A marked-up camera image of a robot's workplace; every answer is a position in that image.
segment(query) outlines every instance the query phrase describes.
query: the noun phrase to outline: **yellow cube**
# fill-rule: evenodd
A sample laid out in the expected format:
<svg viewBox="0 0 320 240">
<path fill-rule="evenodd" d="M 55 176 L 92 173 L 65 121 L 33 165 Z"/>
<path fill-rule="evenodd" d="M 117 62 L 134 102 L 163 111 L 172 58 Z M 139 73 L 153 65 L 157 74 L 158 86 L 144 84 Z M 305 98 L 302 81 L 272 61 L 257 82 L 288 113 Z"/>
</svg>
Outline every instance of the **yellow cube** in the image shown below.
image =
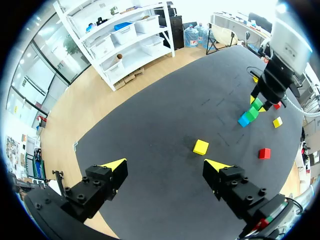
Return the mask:
<svg viewBox="0 0 320 240">
<path fill-rule="evenodd" d="M 282 119 L 281 117 L 277 117 L 275 120 L 273 120 L 273 125 L 275 128 L 278 128 L 282 125 Z"/>
<path fill-rule="evenodd" d="M 205 155 L 208 149 L 209 143 L 206 141 L 197 140 L 193 149 L 193 152 L 200 155 Z"/>
</svg>

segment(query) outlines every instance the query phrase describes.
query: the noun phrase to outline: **green cube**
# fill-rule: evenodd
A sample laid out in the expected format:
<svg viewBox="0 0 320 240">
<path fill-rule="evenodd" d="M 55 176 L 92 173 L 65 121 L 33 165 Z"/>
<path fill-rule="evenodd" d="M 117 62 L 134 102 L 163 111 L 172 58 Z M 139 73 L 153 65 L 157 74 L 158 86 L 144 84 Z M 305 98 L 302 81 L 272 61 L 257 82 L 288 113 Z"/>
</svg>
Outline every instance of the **green cube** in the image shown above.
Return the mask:
<svg viewBox="0 0 320 240">
<path fill-rule="evenodd" d="M 250 107 L 249 111 L 245 113 L 245 117 L 250 121 L 250 123 L 255 120 L 259 115 L 257 109 L 254 106 Z"/>
<path fill-rule="evenodd" d="M 259 98 L 256 98 L 253 103 L 251 104 L 252 107 L 254 107 L 257 111 L 259 111 L 259 109 L 263 106 L 264 104 L 262 103 L 262 101 L 260 101 Z"/>
</svg>

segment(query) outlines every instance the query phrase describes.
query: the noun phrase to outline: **white plastic box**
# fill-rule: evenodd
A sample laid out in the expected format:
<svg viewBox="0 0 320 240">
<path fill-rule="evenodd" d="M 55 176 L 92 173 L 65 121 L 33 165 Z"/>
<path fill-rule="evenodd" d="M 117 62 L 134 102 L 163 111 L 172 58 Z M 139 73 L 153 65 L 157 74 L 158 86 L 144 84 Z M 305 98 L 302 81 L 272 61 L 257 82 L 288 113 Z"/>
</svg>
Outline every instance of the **white plastic box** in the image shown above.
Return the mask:
<svg viewBox="0 0 320 240">
<path fill-rule="evenodd" d="M 151 15 L 146 19 L 135 21 L 135 30 L 138 33 L 151 33 L 159 27 L 159 15 Z"/>
<path fill-rule="evenodd" d="M 111 82 L 114 82 L 120 75 L 125 71 L 125 67 L 120 59 L 116 64 L 110 66 L 107 70 L 103 70 L 105 74 L 108 75 Z"/>
<path fill-rule="evenodd" d="M 164 46 L 164 38 L 160 36 L 151 36 L 139 42 L 142 51 L 150 56 L 156 55 Z"/>
<path fill-rule="evenodd" d="M 110 34 L 99 36 L 91 43 L 90 49 L 96 59 L 102 58 L 115 49 L 110 36 Z"/>
<path fill-rule="evenodd" d="M 135 22 L 112 32 L 112 35 L 120 45 L 126 44 L 127 42 L 137 37 Z"/>
</svg>

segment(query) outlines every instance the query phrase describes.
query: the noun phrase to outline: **ceiling light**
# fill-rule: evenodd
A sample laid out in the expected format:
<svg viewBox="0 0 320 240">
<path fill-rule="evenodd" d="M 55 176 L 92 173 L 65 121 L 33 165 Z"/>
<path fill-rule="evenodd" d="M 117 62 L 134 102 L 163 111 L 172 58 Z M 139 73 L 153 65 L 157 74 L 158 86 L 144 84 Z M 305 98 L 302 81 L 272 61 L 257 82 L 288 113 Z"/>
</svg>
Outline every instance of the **ceiling light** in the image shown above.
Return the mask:
<svg viewBox="0 0 320 240">
<path fill-rule="evenodd" d="M 280 13 L 283 14 L 287 11 L 287 6 L 284 3 L 279 4 L 275 7 L 275 9 Z"/>
</svg>

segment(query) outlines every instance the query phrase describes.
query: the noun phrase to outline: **screw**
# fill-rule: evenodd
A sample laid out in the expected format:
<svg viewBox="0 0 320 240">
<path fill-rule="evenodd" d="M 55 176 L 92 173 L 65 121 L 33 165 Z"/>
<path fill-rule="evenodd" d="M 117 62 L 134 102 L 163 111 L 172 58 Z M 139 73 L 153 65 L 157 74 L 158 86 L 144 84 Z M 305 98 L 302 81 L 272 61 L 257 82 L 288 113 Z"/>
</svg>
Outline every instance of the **screw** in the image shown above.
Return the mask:
<svg viewBox="0 0 320 240">
<path fill-rule="evenodd" d="M 261 188 L 258 194 L 259 194 L 259 196 L 262 197 L 262 196 L 266 195 L 266 192 L 267 192 L 266 188 Z"/>
<path fill-rule="evenodd" d="M 101 183 L 100 183 L 99 180 L 94 180 L 94 181 L 93 181 L 93 185 L 95 185 L 96 187 L 98 187 L 98 186 L 101 185 Z"/>
<path fill-rule="evenodd" d="M 41 207 L 42 207 L 42 205 L 40 204 L 40 203 L 35 203 L 34 204 L 34 207 L 35 207 L 35 209 L 37 209 L 37 210 L 40 210 L 41 209 Z"/>
<path fill-rule="evenodd" d="M 66 187 L 64 188 L 64 191 L 65 191 L 65 193 L 66 193 L 67 195 L 71 194 L 71 188 L 68 187 L 68 186 L 66 186 Z"/>
<path fill-rule="evenodd" d="M 89 178 L 87 176 L 83 176 L 82 177 L 82 182 L 88 183 L 89 182 Z"/>
<path fill-rule="evenodd" d="M 242 183 L 243 184 L 246 184 L 247 182 L 249 181 L 249 179 L 248 179 L 248 177 L 244 177 L 244 178 L 242 178 Z"/>
<path fill-rule="evenodd" d="M 248 203 L 251 203 L 251 202 L 254 200 L 254 197 L 248 195 L 248 196 L 245 197 L 245 200 L 246 200 Z"/>
<path fill-rule="evenodd" d="M 233 181 L 231 182 L 231 186 L 235 187 L 235 186 L 237 186 L 237 185 L 238 185 L 238 182 L 237 182 L 237 181 L 233 180 Z"/>
<path fill-rule="evenodd" d="M 76 199 L 78 199 L 78 201 L 83 204 L 86 201 L 86 196 L 84 194 L 79 194 L 78 196 L 76 196 Z"/>
</svg>

